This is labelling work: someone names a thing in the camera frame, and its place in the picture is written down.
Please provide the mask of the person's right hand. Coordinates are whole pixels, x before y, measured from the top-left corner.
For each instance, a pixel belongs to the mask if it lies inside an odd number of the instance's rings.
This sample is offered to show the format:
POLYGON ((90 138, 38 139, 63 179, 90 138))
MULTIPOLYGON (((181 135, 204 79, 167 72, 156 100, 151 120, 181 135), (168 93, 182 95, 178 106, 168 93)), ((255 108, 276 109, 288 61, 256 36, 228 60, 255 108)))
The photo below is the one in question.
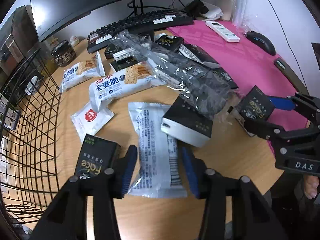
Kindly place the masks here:
POLYGON ((319 186, 319 178, 316 176, 304 176, 304 194, 308 199, 313 199, 317 196, 317 187, 319 186))

